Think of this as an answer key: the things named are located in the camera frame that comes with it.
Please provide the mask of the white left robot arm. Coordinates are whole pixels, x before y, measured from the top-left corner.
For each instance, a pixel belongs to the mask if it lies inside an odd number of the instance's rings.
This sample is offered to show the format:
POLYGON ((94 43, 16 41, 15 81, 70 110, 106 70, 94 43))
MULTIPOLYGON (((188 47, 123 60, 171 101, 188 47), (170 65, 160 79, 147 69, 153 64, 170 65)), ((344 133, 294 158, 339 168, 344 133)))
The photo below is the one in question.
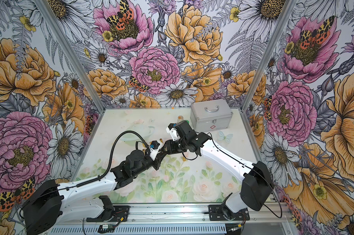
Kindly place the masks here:
POLYGON ((112 219, 113 204, 102 194, 126 187, 150 168, 158 170, 167 155, 165 148, 134 150, 118 166, 100 176, 60 184, 54 180, 44 182, 22 205, 26 233, 39 235, 59 222, 81 218, 112 219))

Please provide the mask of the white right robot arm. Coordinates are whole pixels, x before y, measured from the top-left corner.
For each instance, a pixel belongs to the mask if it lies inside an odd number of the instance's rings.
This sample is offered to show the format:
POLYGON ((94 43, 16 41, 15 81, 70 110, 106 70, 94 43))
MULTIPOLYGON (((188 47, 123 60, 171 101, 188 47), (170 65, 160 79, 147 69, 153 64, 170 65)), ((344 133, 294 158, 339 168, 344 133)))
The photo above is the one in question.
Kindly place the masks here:
POLYGON ((159 167, 166 155, 195 153, 196 156, 206 157, 227 169, 239 182, 241 189, 229 193, 221 203, 220 208, 212 214, 221 216, 225 220, 235 220, 236 216, 246 208, 260 211, 274 186, 267 166, 258 161, 256 163, 244 160, 230 151, 220 147, 212 135, 203 132, 188 134, 179 137, 172 134, 172 139, 164 143, 154 155, 154 167, 159 167))

